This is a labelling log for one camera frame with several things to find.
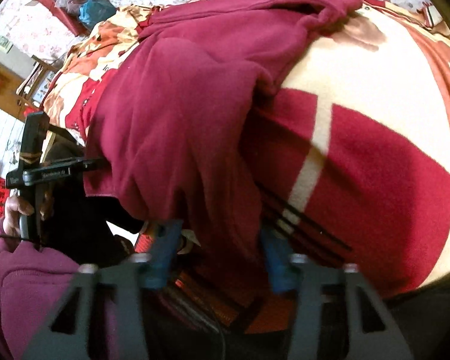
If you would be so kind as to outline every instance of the finger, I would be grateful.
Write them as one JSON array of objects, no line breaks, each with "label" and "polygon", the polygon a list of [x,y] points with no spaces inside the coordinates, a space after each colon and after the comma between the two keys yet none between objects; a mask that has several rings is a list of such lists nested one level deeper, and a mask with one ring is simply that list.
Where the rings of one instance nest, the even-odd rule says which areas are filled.
[{"label": "finger", "polygon": [[20,213],[17,211],[11,211],[5,216],[3,222],[3,230],[5,234],[9,236],[17,236],[20,234]]},{"label": "finger", "polygon": [[48,184],[48,188],[46,189],[44,195],[45,195],[45,199],[51,199],[53,197],[53,190],[55,188],[55,182],[51,182]]},{"label": "finger", "polygon": [[40,215],[42,217],[42,220],[47,220],[48,218],[53,216],[53,204],[54,204],[54,198],[46,199],[42,205],[40,206]]},{"label": "finger", "polygon": [[35,210],[33,206],[20,196],[10,196],[5,202],[5,216],[13,212],[19,212],[23,215],[32,215]]}]

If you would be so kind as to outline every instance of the black cable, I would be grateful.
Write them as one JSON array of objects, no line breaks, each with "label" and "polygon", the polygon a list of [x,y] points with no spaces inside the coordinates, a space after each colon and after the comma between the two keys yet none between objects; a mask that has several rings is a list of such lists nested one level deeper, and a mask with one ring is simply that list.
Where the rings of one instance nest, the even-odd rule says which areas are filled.
[{"label": "black cable", "polygon": [[33,242],[31,239],[29,238],[22,238],[22,237],[16,237],[15,235],[8,235],[8,234],[0,234],[0,238],[3,239],[16,239],[18,241],[28,241],[28,242]]},{"label": "black cable", "polygon": [[317,222],[315,222],[313,219],[306,216],[303,212],[300,212],[298,209],[296,209],[294,206],[289,204],[286,200],[282,199],[279,195],[277,195],[272,190],[269,190],[266,188],[262,183],[256,181],[255,184],[259,188],[259,190],[272,198],[274,201],[276,201],[278,204],[280,204],[284,209],[289,210],[293,215],[295,215],[297,218],[299,218],[302,222],[309,225],[311,228],[313,228],[317,233],[320,235],[327,237],[330,241],[335,242],[337,245],[340,245],[342,248],[346,249],[347,251],[353,251],[352,247],[347,245],[345,242],[343,242],[341,239],[334,236],[332,233],[329,233],[324,227],[319,225]]},{"label": "black cable", "polygon": [[41,242],[36,242],[36,241],[33,241],[33,240],[29,239],[29,238],[17,237],[15,235],[8,235],[8,234],[3,234],[2,235],[2,234],[0,234],[0,238],[2,238],[2,239],[16,239],[17,241],[27,241],[27,242],[31,242],[31,243],[33,243],[35,245],[40,245],[40,246],[43,246],[43,247],[46,246],[45,244],[43,244]]},{"label": "black cable", "polygon": [[218,321],[217,314],[215,313],[214,309],[211,307],[210,303],[208,303],[203,295],[199,294],[197,290],[193,289],[193,286],[190,286],[185,280],[183,280],[181,277],[178,278],[183,284],[187,286],[187,288],[202,302],[205,307],[210,312],[212,318],[215,320],[215,324],[217,325],[218,332],[220,334],[220,339],[222,340],[222,351],[220,352],[220,360],[225,360],[225,357],[227,355],[227,343],[225,341],[225,333],[223,331],[222,325],[220,324],[220,321]]}]

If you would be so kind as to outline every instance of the black fabric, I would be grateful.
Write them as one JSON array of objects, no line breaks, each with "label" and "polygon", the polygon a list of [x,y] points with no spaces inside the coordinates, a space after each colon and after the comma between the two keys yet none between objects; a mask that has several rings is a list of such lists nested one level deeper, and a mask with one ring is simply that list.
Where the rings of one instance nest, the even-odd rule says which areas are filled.
[{"label": "black fabric", "polygon": [[[219,334],[191,330],[169,316],[151,297],[143,306],[150,358],[160,360],[219,360]],[[226,358],[233,360],[278,360],[287,332],[226,334]]]},{"label": "black fabric", "polygon": [[[46,161],[80,156],[70,143],[54,144]],[[120,263],[127,257],[112,235],[107,221],[138,233],[143,221],[132,218],[114,198],[87,198],[81,177],[56,183],[53,189],[54,213],[43,223],[43,243],[61,251],[78,264],[93,263],[100,268]]]},{"label": "black fabric", "polygon": [[78,264],[113,266],[127,257],[105,219],[94,209],[80,181],[69,179],[55,186],[54,214],[42,225],[43,243]]},{"label": "black fabric", "polygon": [[450,288],[431,288],[389,307],[415,360],[450,359]]}]

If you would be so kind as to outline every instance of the black handle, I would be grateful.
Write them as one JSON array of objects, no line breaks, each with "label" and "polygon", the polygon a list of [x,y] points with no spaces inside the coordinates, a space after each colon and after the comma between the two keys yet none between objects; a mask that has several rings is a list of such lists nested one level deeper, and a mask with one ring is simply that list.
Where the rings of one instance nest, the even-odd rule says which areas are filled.
[{"label": "black handle", "polygon": [[[35,188],[25,187],[18,190],[18,195],[35,207]],[[20,237],[39,243],[39,226],[37,225],[37,208],[32,215],[20,215]]]}]

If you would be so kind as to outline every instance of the blue clamp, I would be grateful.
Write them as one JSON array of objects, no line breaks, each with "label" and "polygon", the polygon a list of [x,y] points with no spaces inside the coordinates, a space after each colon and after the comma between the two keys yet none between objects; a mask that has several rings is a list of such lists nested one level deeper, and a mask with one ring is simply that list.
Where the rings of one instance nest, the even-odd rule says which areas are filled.
[{"label": "blue clamp", "polygon": [[154,223],[155,240],[149,250],[151,258],[140,275],[142,288],[158,290],[167,285],[170,266],[179,247],[182,224],[181,220]]},{"label": "blue clamp", "polygon": [[269,225],[263,225],[260,240],[272,291],[275,294],[282,294],[297,290],[300,284],[300,271],[290,264],[290,256],[294,252],[288,240]]}]

